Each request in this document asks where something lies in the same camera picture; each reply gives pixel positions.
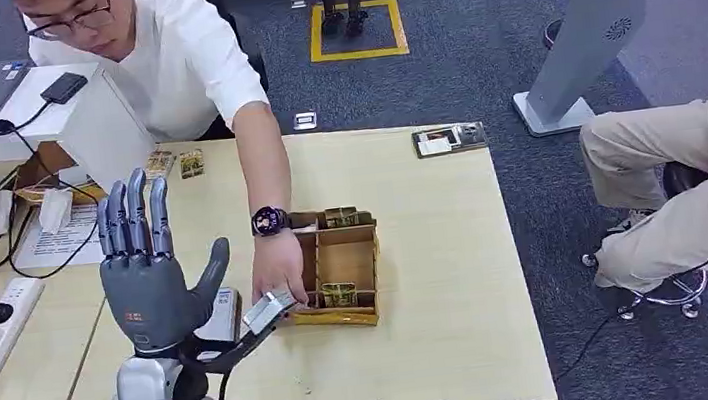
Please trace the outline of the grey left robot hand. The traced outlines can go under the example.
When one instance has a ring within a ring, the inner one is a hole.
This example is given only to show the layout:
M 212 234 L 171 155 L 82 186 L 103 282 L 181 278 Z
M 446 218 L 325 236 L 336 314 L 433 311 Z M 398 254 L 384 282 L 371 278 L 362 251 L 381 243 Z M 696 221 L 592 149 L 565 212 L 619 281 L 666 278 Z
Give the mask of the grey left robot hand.
M 146 355 L 169 350 L 207 324 L 231 255 L 227 238 L 214 240 L 200 278 L 187 287 L 169 224 L 167 180 L 154 179 L 145 193 L 146 172 L 131 173 L 97 206 L 99 272 L 115 322 Z

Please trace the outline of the person's left hand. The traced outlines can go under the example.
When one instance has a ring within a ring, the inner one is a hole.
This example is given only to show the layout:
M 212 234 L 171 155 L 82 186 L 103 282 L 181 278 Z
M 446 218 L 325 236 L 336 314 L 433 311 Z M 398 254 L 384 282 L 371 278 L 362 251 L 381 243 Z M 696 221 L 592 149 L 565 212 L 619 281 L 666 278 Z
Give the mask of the person's left hand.
M 288 289 L 296 301 L 307 306 L 308 295 L 303 286 L 303 251 L 291 230 L 272 236 L 254 238 L 251 302 L 276 289 Z

